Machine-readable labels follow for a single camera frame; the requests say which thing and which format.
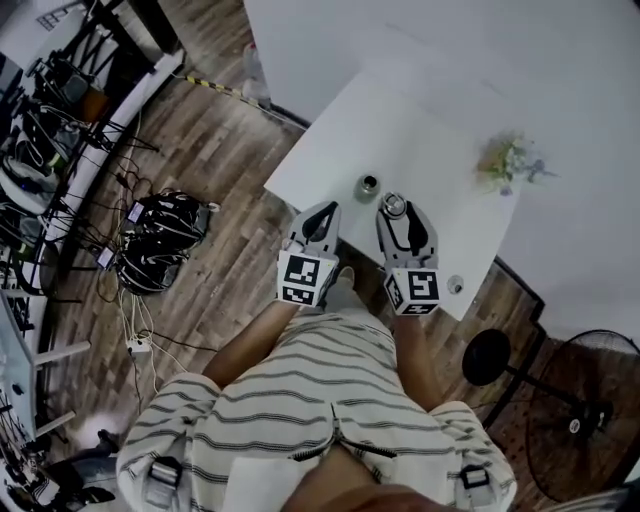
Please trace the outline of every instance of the black buckle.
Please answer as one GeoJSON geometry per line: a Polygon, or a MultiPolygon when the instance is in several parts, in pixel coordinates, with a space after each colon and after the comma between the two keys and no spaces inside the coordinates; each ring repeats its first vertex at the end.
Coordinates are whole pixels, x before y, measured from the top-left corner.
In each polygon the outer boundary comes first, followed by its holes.
{"type": "Polygon", "coordinates": [[[462,482],[464,483],[464,488],[469,490],[475,487],[482,487],[484,485],[489,485],[489,473],[482,466],[466,466],[460,471],[460,478],[462,478],[462,482]],[[484,478],[477,480],[476,475],[472,475],[471,473],[482,471],[484,478]]]}
{"type": "Polygon", "coordinates": [[[175,490],[182,477],[182,465],[173,457],[158,457],[149,468],[149,476],[175,490]]]}

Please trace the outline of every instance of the fan guard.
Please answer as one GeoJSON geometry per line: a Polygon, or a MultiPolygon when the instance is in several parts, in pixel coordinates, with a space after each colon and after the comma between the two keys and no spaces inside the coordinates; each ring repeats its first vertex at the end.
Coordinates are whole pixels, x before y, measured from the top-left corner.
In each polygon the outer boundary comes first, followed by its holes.
{"type": "Polygon", "coordinates": [[[588,331],[563,343],[536,387],[526,433],[531,474],[549,498],[564,502],[619,485],[617,469],[640,442],[640,351],[615,332],[588,331]]]}

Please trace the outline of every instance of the strap buckle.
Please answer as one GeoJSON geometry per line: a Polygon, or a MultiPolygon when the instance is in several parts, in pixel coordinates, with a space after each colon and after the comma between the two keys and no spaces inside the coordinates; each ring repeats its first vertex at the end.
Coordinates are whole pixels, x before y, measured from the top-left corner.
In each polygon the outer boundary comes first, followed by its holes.
{"type": "Polygon", "coordinates": [[[481,466],[469,465],[464,467],[460,472],[460,478],[464,483],[464,488],[467,490],[489,485],[489,473],[481,466]]]}
{"type": "Polygon", "coordinates": [[[176,459],[158,457],[149,468],[145,501],[160,510],[168,510],[181,477],[182,465],[176,459]]]}

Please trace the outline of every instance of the black stand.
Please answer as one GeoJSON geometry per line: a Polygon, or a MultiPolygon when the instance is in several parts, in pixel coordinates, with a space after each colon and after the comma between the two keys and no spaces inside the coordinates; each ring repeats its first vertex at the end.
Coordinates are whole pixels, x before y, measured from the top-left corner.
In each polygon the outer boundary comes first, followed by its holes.
{"type": "Polygon", "coordinates": [[[506,334],[497,329],[482,331],[471,340],[465,350],[462,359],[462,373],[474,386],[486,386],[496,381],[504,372],[507,372],[569,405],[581,405],[580,400],[576,397],[548,386],[527,373],[509,366],[510,356],[511,344],[506,334]]]}

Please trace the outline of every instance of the white wall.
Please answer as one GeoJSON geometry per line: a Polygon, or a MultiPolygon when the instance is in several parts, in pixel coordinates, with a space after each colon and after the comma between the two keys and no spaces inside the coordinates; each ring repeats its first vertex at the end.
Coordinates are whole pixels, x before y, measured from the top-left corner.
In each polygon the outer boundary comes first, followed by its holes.
{"type": "Polygon", "coordinates": [[[24,0],[9,20],[0,27],[0,52],[21,68],[27,68],[48,32],[36,18],[41,15],[34,0],[24,0]]]}
{"type": "Polygon", "coordinates": [[[478,136],[524,129],[562,177],[527,187],[500,256],[546,301],[551,335],[640,335],[632,0],[245,4],[273,101],[308,120],[366,67],[478,136]]]}

